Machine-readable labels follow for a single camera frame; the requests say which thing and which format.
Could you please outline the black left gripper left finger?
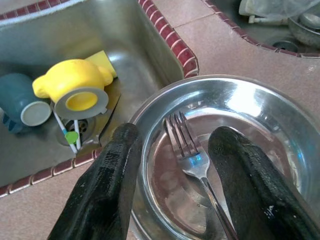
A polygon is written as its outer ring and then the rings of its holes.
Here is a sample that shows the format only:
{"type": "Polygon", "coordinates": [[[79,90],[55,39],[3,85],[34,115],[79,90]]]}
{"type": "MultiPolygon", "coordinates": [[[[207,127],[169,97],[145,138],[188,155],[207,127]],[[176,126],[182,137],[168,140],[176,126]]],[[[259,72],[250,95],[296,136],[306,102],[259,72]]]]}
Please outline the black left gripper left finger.
{"type": "Polygon", "coordinates": [[[125,240],[142,146],[136,125],[118,126],[76,182],[48,239],[125,240]]]}

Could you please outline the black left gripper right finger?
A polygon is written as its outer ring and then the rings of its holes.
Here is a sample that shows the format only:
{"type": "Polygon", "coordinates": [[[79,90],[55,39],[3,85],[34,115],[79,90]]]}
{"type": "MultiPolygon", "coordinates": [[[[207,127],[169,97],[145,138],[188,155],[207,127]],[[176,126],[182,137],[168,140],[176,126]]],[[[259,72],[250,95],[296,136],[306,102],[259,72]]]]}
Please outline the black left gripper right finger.
{"type": "Polygon", "coordinates": [[[297,188],[243,134],[228,126],[216,128],[208,155],[240,240],[320,238],[320,222],[297,188]]]}

